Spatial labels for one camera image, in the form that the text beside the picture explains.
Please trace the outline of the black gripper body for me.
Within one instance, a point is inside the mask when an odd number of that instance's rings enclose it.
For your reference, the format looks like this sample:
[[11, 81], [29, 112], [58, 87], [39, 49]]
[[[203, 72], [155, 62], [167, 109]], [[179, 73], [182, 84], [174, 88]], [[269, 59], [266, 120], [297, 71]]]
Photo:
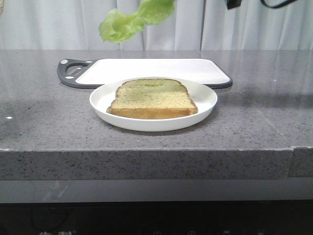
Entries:
[[240, 7], [242, 0], [225, 0], [226, 8], [228, 10]]

